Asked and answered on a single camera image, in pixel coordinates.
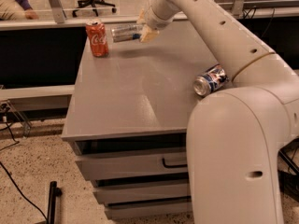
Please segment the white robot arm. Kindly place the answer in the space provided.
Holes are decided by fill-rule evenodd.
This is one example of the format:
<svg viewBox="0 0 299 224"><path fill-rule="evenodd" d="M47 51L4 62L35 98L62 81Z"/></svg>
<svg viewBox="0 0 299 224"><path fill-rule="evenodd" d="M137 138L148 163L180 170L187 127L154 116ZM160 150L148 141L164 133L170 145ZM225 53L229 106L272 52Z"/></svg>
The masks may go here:
<svg viewBox="0 0 299 224"><path fill-rule="evenodd" d="M298 137L299 77L212 0L149 0L148 27L183 12L232 86L198 102L187 128L195 224L284 224L278 152Z"/></svg>

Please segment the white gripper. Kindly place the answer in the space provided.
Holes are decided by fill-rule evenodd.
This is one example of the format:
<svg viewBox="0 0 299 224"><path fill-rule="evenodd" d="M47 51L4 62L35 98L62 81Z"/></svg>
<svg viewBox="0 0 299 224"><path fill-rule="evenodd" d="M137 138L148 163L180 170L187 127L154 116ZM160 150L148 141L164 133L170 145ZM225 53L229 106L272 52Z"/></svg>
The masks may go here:
<svg viewBox="0 0 299 224"><path fill-rule="evenodd" d="M172 20L173 14L166 0L148 0L145 13L142 8L136 21L137 24L147 24L141 30L139 41L150 42L158 36L158 30L163 30Z"/></svg>

